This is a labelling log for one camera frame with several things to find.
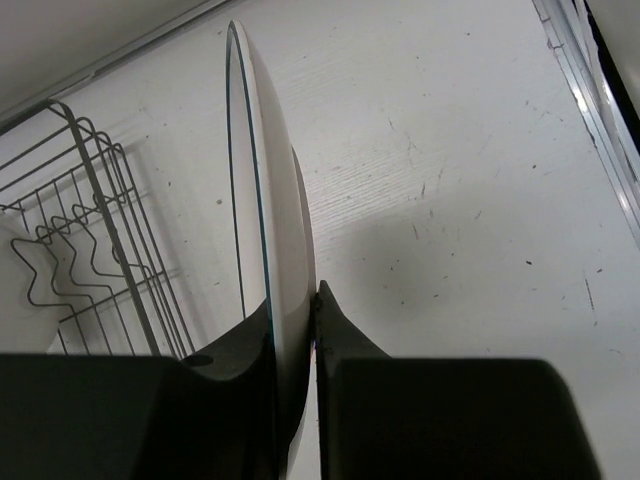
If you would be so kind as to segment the white plate with dark rim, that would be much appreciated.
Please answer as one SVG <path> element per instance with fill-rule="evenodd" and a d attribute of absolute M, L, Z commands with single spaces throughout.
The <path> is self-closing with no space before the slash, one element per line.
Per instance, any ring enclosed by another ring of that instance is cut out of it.
<path fill-rule="evenodd" d="M 227 30 L 226 121 L 244 315 L 265 306 L 285 441 L 304 415 L 315 260 L 304 182 L 268 69 L 239 21 Z"/>

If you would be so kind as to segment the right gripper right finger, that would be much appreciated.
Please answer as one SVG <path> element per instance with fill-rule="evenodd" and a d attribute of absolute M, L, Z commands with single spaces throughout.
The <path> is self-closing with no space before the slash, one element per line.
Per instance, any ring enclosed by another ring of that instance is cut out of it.
<path fill-rule="evenodd" d="M 326 479 L 597 479 L 568 386 L 536 358 L 398 358 L 315 300 Z"/>

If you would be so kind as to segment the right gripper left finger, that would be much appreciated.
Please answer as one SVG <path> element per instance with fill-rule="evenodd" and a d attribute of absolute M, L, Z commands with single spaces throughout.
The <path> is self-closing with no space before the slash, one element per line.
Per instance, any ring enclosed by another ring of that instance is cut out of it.
<path fill-rule="evenodd" d="M 274 479 L 265 306 L 197 353 L 5 354 L 5 479 Z"/>

